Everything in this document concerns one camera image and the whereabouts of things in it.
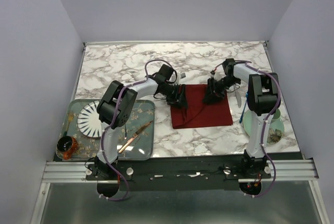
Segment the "dark red cloth napkin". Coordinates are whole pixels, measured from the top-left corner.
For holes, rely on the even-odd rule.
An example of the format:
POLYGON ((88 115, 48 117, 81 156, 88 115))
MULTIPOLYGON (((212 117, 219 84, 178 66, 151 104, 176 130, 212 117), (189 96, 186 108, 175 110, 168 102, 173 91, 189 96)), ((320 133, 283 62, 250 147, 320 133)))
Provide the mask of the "dark red cloth napkin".
POLYGON ((214 104, 202 102, 206 85, 186 85, 185 95, 188 108, 171 107, 174 129, 230 126, 233 124, 228 99, 214 104))

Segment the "blue handled fork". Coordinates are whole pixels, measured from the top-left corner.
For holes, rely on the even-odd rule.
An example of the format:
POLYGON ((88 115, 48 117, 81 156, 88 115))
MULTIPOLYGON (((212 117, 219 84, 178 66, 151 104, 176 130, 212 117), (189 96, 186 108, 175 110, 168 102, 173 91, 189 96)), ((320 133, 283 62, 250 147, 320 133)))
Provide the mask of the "blue handled fork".
POLYGON ((239 119, 239 123, 240 124, 243 122, 243 118, 244 118, 244 114, 245 114, 247 106, 248 106, 248 92, 245 95, 245 104, 244 104, 244 107, 243 107, 243 111, 242 111, 241 117, 239 119))

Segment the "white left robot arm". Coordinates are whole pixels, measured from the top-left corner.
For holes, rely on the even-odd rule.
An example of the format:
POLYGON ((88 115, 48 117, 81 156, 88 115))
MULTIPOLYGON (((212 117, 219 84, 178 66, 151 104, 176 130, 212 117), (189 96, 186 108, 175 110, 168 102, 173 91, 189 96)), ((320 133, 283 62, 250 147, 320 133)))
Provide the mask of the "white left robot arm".
POLYGON ((186 108, 185 85, 178 81, 178 74, 169 64, 163 64, 153 75, 145 69, 145 79, 124 85, 114 80, 107 88, 97 106, 102 133, 97 157, 102 163, 98 165, 98 174, 105 180, 115 174, 126 180, 113 164, 118 159, 117 136, 130 117, 135 101, 145 96, 161 94, 170 106, 186 108))

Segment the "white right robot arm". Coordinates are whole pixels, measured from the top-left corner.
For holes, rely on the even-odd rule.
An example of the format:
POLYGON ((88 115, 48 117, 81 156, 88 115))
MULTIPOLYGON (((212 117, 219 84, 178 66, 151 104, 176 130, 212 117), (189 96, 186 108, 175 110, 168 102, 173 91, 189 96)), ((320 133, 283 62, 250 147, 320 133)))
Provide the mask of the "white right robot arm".
POLYGON ((210 72, 203 103, 214 104, 225 98, 225 92, 242 81, 248 84, 247 106, 252 115, 252 130, 241 160, 240 172, 246 178, 264 171, 270 123, 281 103, 278 75, 258 70, 249 61, 227 58, 221 66, 225 76, 215 79, 216 69, 210 72))

